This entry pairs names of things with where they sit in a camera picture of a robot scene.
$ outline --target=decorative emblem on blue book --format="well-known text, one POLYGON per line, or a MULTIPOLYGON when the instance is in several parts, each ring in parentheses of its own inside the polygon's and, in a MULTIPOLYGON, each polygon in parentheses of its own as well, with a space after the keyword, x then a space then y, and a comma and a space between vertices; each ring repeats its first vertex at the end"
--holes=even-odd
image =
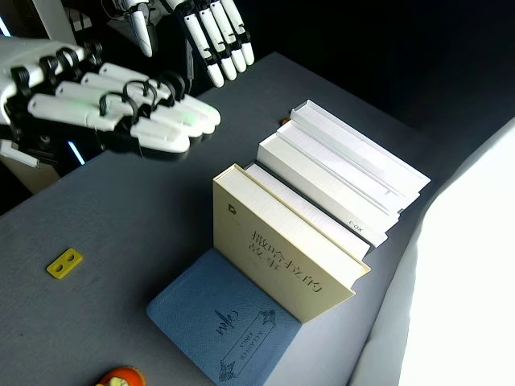
POLYGON ((237 378, 275 327, 275 311, 261 311, 220 361, 220 381, 237 378))

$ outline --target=table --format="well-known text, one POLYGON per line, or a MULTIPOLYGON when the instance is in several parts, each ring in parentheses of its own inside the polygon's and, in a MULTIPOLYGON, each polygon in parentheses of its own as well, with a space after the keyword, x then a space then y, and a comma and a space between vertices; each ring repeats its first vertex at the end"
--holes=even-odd
MULTIPOLYGON (((425 138, 269 55, 201 97, 222 124, 183 161, 106 152, 0 218, 2 382, 86 386, 129 364, 149 385, 211 384, 146 306, 212 246, 212 178, 252 162, 258 143, 308 98, 431 176, 425 138), (45 268, 69 247, 84 261, 57 281, 45 268)), ((303 326, 269 386, 347 383, 427 197, 365 258, 373 271, 353 287, 358 295, 303 326)))

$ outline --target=small red object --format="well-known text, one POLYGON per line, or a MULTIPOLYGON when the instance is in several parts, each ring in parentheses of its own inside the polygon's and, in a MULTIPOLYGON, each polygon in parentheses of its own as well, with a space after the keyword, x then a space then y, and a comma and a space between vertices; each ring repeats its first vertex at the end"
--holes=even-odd
POLYGON ((137 368, 122 367, 114 368, 104 375, 97 386, 104 386, 112 378, 123 379, 129 386, 146 386, 145 377, 137 368))

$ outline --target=white fabric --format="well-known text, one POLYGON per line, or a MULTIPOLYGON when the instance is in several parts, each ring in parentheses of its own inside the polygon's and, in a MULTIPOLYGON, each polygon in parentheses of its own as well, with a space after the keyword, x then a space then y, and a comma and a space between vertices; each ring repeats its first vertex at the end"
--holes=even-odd
POLYGON ((515 120, 462 165, 428 208, 352 386, 515 384, 513 168, 515 120))

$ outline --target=yellow lego brick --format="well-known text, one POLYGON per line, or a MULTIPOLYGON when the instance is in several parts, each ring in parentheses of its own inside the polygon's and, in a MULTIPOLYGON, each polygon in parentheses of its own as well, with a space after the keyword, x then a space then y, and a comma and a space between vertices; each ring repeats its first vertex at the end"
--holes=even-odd
POLYGON ((82 255, 70 248, 47 267, 47 272, 56 279, 62 279, 82 261, 82 255))

